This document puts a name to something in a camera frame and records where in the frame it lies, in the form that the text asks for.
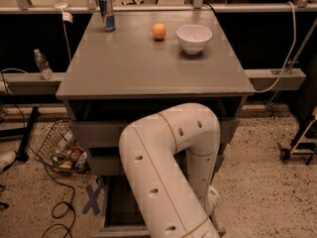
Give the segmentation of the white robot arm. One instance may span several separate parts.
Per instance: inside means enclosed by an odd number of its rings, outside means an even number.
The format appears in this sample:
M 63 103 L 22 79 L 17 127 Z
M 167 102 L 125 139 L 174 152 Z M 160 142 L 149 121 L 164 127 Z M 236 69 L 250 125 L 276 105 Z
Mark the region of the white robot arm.
M 220 124 L 208 107 L 187 103 L 128 125 L 122 166 L 151 238 L 220 238 L 210 182 Z

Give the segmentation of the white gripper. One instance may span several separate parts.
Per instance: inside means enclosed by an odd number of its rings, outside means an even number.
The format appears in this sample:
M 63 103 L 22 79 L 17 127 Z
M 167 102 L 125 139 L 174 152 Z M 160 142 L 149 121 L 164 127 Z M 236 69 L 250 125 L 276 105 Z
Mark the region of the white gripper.
M 220 202 L 219 191 L 214 186 L 209 185 L 207 189 L 207 194 L 205 197 L 205 211 L 208 216 L 210 216 L 214 212 L 219 202 Z

